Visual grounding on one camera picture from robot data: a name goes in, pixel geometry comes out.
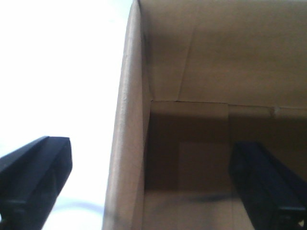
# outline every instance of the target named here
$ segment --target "cardboard box flap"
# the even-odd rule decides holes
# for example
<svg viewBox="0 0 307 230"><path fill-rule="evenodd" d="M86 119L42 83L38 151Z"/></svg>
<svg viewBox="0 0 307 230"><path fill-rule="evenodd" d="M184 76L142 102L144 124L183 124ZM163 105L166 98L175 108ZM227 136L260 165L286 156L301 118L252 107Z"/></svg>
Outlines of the cardboard box flap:
<svg viewBox="0 0 307 230"><path fill-rule="evenodd" d="M306 1L141 6L155 101L307 108Z"/></svg>
<svg viewBox="0 0 307 230"><path fill-rule="evenodd" d="M142 75L141 14L131 7L119 85L103 229L140 229L144 194L143 154L150 98Z"/></svg>

